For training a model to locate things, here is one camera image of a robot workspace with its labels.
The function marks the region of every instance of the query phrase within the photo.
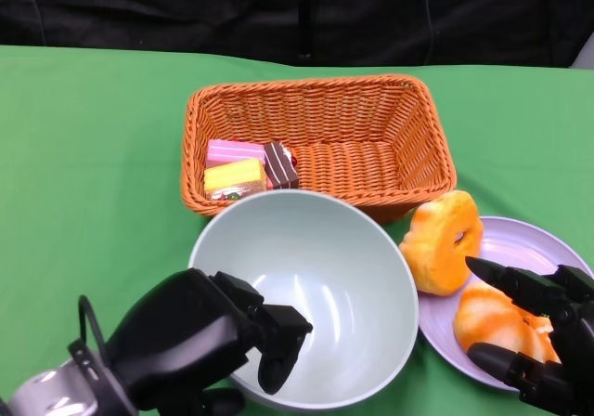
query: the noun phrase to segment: orange wicker basket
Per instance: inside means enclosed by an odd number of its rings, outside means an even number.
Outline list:
[[[181,193],[205,216],[232,201],[204,196],[212,138],[289,147],[300,188],[387,222],[451,190],[456,172],[427,86],[405,75],[341,77],[201,89],[187,104]]]

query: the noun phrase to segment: donut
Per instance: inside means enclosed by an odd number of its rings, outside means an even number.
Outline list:
[[[478,256],[482,237],[483,223],[472,196],[453,190],[416,210],[400,252],[419,291],[445,296],[471,275],[465,258]]]
[[[503,292],[483,281],[464,290],[454,317],[454,334],[464,352],[483,342],[522,352],[539,362],[559,362],[550,343],[551,331],[548,318],[520,309]]]

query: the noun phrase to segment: pink cake slice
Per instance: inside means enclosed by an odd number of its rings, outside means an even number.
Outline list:
[[[246,159],[259,159],[264,164],[264,145],[222,139],[211,139],[208,141],[206,168],[216,167],[225,163],[238,163]]]

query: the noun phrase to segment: green table surface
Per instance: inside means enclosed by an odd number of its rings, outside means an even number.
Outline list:
[[[308,69],[204,55],[0,47],[0,395],[59,365],[76,300],[105,334],[187,260],[207,220],[179,195],[190,94],[223,82],[402,72],[432,90],[483,215],[541,226],[594,266],[594,71]],[[400,241],[408,222],[386,227]],[[355,415],[541,414],[454,370],[419,337]],[[276,412],[249,404],[247,415]]]

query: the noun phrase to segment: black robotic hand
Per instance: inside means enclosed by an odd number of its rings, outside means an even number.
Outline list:
[[[575,267],[559,266],[539,276],[467,257],[471,271],[500,289],[518,307],[550,318],[549,334],[562,364],[542,364],[491,344],[474,344],[468,355],[481,369],[520,390],[520,400],[555,414],[594,415],[594,279]]]
[[[258,381],[268,394],[286,382],[307,333],[291,306],[265,305],[247,282],[197,269],[172,275],[124,317],[107,343],[90,303],[79,301],[81,337],[71,360],[25,383],[0,416],[232,416],[244,407],[235,389],[206,389],[227,377],[257,348]],[[88,319],[99,357],[86,345]]]

